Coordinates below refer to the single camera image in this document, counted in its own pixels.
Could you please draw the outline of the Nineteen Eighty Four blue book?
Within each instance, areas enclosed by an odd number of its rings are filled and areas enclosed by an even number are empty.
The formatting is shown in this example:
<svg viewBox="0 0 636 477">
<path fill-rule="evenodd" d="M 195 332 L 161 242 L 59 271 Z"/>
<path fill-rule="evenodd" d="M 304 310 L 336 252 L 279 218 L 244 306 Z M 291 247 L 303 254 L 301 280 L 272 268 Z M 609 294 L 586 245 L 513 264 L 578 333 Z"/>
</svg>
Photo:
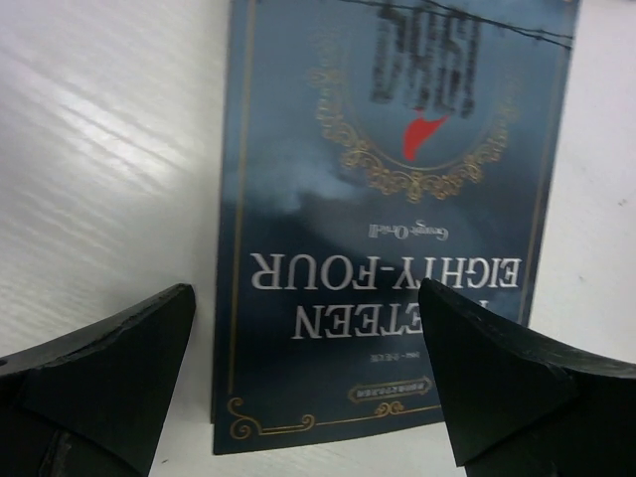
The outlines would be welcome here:
<svg viewBox="0 0 636 477">
<path fill-rule="evenodd" d="M 424 278 L 532 307 L 575 1 L 235 1 L 213 451 L 442 421 Z"/>
</svg>

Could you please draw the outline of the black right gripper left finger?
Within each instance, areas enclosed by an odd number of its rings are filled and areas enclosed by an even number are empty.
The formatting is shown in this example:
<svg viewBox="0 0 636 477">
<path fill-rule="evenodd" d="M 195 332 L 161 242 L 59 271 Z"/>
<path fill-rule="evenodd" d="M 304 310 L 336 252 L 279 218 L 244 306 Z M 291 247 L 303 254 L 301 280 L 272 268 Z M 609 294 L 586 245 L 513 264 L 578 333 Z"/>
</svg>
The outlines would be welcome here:
<svg viewBox="0 0 636 477">
<path fill-rule="evenodd" d="M 148 475 L 194 315 L 180 283 L 2 358 L 2 475 Z"/>
</svg>

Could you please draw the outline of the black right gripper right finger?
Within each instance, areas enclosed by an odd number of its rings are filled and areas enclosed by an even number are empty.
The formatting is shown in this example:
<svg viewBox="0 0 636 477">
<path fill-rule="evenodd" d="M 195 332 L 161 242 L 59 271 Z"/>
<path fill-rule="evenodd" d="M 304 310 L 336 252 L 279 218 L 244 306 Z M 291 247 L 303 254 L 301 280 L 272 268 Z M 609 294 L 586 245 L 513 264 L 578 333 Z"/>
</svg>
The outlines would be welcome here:
<svg viewBox="0 0 636 477">
<path fill-rule="evenodd" d="M 438 281 L 418 300 L 457 466 L 469 476 L 632 476 L 635 367 L 503 318 Z"/>
</svg>

